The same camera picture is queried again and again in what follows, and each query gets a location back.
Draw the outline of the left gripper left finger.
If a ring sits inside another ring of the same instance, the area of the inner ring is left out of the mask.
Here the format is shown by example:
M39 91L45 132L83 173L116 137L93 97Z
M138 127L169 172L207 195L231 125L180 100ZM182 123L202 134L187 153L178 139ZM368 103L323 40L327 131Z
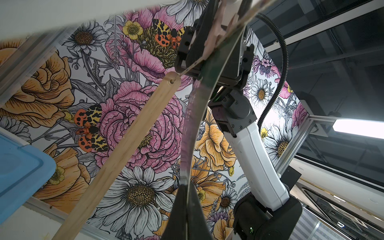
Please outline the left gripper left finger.
M180 185L161 240L185 240L187 233L187 186Z

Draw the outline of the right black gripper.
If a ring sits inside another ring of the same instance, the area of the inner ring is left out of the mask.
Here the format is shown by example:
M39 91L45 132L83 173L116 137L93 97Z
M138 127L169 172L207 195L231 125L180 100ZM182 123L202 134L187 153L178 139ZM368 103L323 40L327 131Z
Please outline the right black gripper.
M210 86L245 87L251 71L253 47L246 45L252 1L238 1L228 11L229 1L209 1L203 13L185 29L175 61L175 82L182 77L207 80Z

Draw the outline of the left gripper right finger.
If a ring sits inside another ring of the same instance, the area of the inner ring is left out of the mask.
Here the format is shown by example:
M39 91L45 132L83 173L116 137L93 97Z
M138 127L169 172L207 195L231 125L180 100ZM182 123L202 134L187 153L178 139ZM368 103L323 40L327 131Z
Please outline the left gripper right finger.
M187 239L213 239L211 232L207 226L196 188L192 183L190 183L189 186L187 199Z

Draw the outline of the pink clothespin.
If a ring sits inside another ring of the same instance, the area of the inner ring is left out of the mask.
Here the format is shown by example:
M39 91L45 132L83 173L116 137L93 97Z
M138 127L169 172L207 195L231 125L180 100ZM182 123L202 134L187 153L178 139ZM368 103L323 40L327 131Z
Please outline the pink clothespin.
M213 17L212 25L207 32L208 36L204 43L204 51L202 59L205 61L214 51L219 40L228 33L234 25L239 21L240 14L238 13L242 1L209 1L204 10L205 17Z

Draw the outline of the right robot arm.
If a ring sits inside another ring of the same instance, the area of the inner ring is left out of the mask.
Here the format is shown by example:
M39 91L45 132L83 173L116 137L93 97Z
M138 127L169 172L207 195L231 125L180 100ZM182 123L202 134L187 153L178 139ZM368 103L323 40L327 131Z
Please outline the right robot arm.
M202 16L182 38L175 68L195 78L186 109L179 188L162 234L164 240L210 240L195 185L191 181L195 143L200 124L211 108L219 129L233 147L248 180L250 192L234 209L234 232L242 240L287 240L302 206L292 197L276 172L261 138L262 124L285 84L289 54L283 35L262 10L270 1L242 1L233 21L222 26L225 1L209 1ZM245 45L245 30L257 17L276 35L282 50L282 72L277 89L262 115L256 117L243 89L252 47Z

